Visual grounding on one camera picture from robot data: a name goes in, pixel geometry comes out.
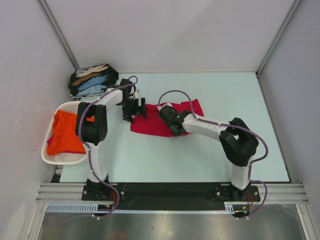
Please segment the red t shirt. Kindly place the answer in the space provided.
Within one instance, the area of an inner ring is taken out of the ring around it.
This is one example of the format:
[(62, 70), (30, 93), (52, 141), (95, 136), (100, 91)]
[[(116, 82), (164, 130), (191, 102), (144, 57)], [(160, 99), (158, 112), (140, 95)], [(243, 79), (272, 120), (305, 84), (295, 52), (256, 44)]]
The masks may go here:
[[(190, 103), (183, 101), (181, 103), (170, 102), (171, 105), (180, 113), (183, 110), (191, 111)], [(197, 115), (204, 117), (203, 109), (198, 99), (192, 100), (192, 107)], [(142, 115), (137, 115), (133, 118), (133, 123), (130, 124), (130, 130), (137, 134), (157, 136), (157, 137), (173, 137), (174, 135), (158, 116), (159, 110), (156, 104), (146, 104), (145, 119)]]

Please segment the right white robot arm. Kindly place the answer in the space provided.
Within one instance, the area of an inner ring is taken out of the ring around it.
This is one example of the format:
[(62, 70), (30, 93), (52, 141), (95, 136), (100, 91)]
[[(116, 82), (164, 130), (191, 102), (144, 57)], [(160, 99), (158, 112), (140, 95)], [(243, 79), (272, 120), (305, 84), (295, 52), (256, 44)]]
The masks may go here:
[(232, 198), (242, 201), (248, 196), (249, 162), (256, 154), (259, 142), (240, 118), (232, 120), (235, 126), (224, 126), (188, 110), (178, 112), (170, 104), (160, 106), (158, 110), (158, 116), (174, 137), (188, 133), (219, 141), (226, 158), (232, 163), (232, 179), (229, 185)]

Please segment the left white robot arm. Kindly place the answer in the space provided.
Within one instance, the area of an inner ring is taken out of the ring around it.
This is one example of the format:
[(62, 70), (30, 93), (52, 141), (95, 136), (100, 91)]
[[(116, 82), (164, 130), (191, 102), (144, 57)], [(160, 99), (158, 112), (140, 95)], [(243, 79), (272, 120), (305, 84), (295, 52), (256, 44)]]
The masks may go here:
[(75, 134), (86, 148), (90, 169), (86, 191), (92, 191), (100, 200), (107, 199), (111, 190), (114, 190), (109, 183), (107, 168), (98, 157), (100, 142), (105, 140), (108, 133), (108, 112), (120, 106), (122, 119), (129, 123), (134, 122), (134, 116), (148, 118), (146, 99), (138, 97), (137, 83), (138, 77), (135, 75), (123, 78), (119, 85), (108, 88), (96, 100), (78, 104)]

